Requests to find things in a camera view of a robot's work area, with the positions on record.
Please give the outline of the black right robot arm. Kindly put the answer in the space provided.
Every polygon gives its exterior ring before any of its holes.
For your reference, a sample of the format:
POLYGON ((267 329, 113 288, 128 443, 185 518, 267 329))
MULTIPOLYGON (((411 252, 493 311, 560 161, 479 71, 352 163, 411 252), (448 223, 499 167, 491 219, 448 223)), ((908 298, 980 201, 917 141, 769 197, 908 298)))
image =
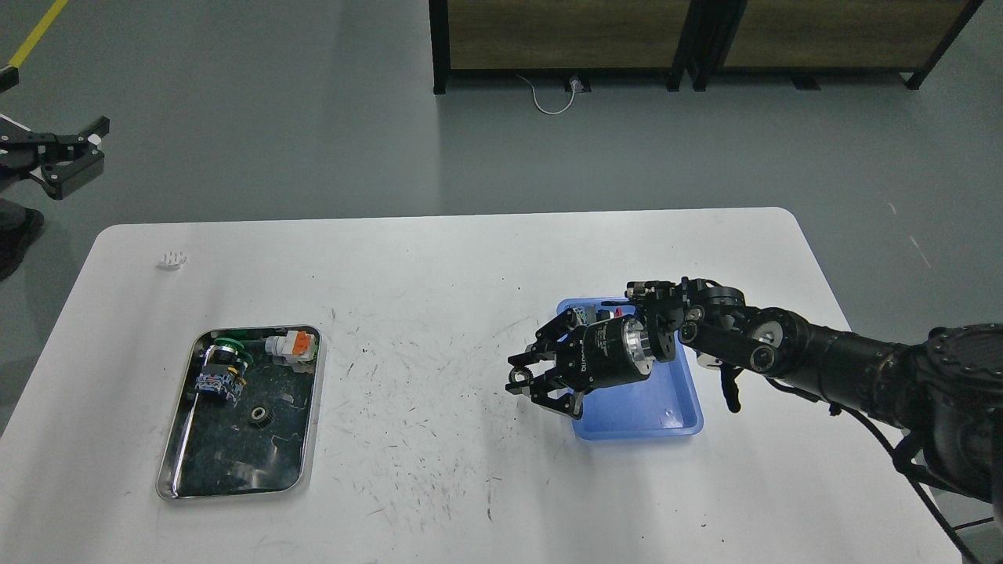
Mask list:
POLYGON ((587 394, 645 381, 682 344, 719 371, 731 413, 741 409, 738 375, 749 371, 780 392, 823 401, 831 415, 852 415, 964 560, 978 562, 923 486, 991 504, 1001 521, 1000 324, 937 326, 918 344, 880 342, 791 310, 753 307, 734 287, 687 277, 630 282, 611 306, 629 312, 588 320, 566 310, 541 325, 509 357, 506 392, 580 420, 587 394))

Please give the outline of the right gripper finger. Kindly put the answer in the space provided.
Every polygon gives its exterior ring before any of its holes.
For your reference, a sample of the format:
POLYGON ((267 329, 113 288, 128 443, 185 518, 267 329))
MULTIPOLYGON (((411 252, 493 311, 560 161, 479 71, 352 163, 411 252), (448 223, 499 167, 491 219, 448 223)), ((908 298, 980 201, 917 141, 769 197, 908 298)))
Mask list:
POLYGON ((506 382, 506 392, 515 396, 526 396, 533 404, 545 408, 571 420, 581 420, 584 413, 585 393, 581 390, 563 385, 555 376, 548 376, 549 371, 542 375, 534 376, 527 381, 524 386, 509 385, 506 382))
POLYGON ((531 365, 549 361, 555 369, 575 368, 579 363, 581 340, 586 324, 574 309, 566 309, 536 331, 536 339, 526 350, 508 358, 509 376, 533 376, 531 365))

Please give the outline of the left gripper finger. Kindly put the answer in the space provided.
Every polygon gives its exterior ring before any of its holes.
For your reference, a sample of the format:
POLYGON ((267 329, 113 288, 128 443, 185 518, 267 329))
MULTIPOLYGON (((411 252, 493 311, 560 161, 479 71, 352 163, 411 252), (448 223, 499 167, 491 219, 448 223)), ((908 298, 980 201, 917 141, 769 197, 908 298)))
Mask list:
POLYGON ((110 118, 98 117, 78 133, 57 133, 31 131, 27 126, 10 117, 1 117, 1 146, 7 151, 43 151, 56 154, 57 151, 73 154, 89 154, 100 149, 104 136, 110 133, 110 118))
POLYGON ((85 149, 69 161, 47 161, 40 167, 41 186, 50 199, 61 201, 103 174, 104 152, 85 149))

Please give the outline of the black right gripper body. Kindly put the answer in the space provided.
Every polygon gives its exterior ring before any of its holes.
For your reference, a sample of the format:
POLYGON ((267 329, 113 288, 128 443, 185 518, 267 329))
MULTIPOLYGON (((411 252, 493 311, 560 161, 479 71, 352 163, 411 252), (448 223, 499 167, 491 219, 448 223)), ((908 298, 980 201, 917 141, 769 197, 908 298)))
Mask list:
POLYGON ((672 330, 640 316, 606 319, 576 327, 561 340, 561 386, 595 390, 645 381, 655 362, 675 357, 672 330))

